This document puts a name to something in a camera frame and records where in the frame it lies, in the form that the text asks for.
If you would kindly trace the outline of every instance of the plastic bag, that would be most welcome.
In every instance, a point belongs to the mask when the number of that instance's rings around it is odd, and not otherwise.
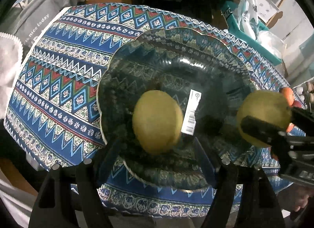
[[[240,0],[237,10],[240,29],[256,40],[258,36],[257,0]]]
[[[286,44],[270,31],[260,31],[257,42],[267,49],[271,54],[282,59],[282,55],[286,49]]]

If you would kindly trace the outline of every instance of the patterned tablecloth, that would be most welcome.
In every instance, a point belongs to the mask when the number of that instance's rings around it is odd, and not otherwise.
[[[125,4],[71,7],[59,14],[39,37],[23,63],[10,99],[5,127],[16,142],[49,170],[58,162],[77,165],[104,146],[99,129],[96,88],[108,60],[126,42],[149,29],[189,27],[220,39],[249,70],[252,81],[278,91],[287,81],[252,48],[224,31],[183,15]],[[304,133],[294,128],[293,134]],[[278,172],[268,149],[252,148],[267,173]],[[275,191],[289,182],[270,178]],[[106,184],[98,189],[104,205],[153,216],[205,216],[215,195],[159,188],[136,180],[118,160]],[[239,206],[238,185],[233,210]]]

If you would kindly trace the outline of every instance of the red triangle pattern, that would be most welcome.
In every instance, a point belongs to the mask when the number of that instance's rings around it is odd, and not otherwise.
[[[116,8],[117,8],[116,6],[109,5],[109,12],[112,11],[112,10],[114,10],[114,9],[116,9]]]
[[[174,20],[174,18],[172,18],[170,15],[164,15],[164,20],[169,22],[170,20]]]
[[[250,52],[243,52],[243,54],[244,54],[244,56],[245,56],[246,58],[248,58],[248,57],[251,56],[251,53],[250,53]]]
[[[259,67],[260,67],[260,69],[261,69],[261,72],[263,72],[263,71],[264,71],[264,69],[265,69],[265,67],[263,66],[263,64],[262,64],[262,63],[259,65]]]
[[[59,76],[61,76],[59,73],[52,71],[51,72],[51,81],[55,81]]]
[[[135,8],[134,9],[134,14],[137,15],[137,14],[141,14],[143,13],[143,10],[142,9],[138,9],[138,8]]]
[[[253,56],[253,61],[254,61],[255,64],[258,64],[258,63],[259,63],[259,60],[257,59],[256,56]]]
[[[38,71],[41,70],[41,69],[42,69],[42,66],[37,65],[36,68],[35,68],[35,72],[38,72]]]
[[[62,87],[64,86],[64,85],[66,85],[68,82],[70,82],[71,81],[71,78],[69,78],[69,77],[66,77],[66,76],[62,76]]]
[[[221,42],[223,42],[225,45],[228,45],[228,42],[224,39],[220,39]]]
[[[155,17],[156,15],[158,15],[158,13],[148,11],[148,16],[149,16],[149,18],[153,18],[153,17]]]
[[[269,78],[270,77],[270,72],[268,70],[266,70],[266,78]]]
[[[200,33],[203,32],[201,29],[194,29],[194,30],[196,30],[196,31],[198,31],[198,32],[200,32]]]
[[[82,87],[84,87],[84,83],[81,83],[79,81],[75,81],[74,83],[74,92],[77,92],[79,89],[81,89]]]
[[[187,24],[184,21],[179,21],[179,25],[180,27],[186,27]]]
[[[121,12],[130,9],[129,6],[120,6]]]
[[[29,64],[28,64],[28,67],[30,68],[30,67],[33,67],[35,65],[36,65],[36,63],[34,61],[30,61]]]
[[[44,68],[44,76],[48,75],[50,73],[50,69]]]
[[[96,96],[96,93],[97,93],[97,87],[90,87],[89,88],[89,97],[90,98]]]
[[[107,4],[97,4],[98,8],[102,8],[104,6],[106,6]]]
[[[232,51],[233,51],[234,53],[238,53],[239,49],[238,49],[237,47],[233,46],[233,47],[232,47]]]

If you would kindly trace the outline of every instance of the white towel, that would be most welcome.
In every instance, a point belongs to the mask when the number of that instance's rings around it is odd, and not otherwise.
[[[11,185],[0,169],[0,198],[14,220],[27,228],[36,197]]]
[[[23,46],[13,35],[0,33],[0,119],[5,116],[13,82],[22,63]]]

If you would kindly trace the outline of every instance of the yellow lemon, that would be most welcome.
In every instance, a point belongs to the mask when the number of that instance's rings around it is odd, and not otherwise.
[[[286,131],[291,121],[291,111],[288,109],[287,100],[282,94],[264,90],[250,93],[238,110],[237,126],[242,137],[257,147],[269,147],[269,145],[242,131],[241,120],[248,115],[276,125],[282,131]]]
[[[183,114],[178,103],[165,92],[151,90],[137,101],[132,126],[142,148],[149,154],[169,151],[181,135]]]

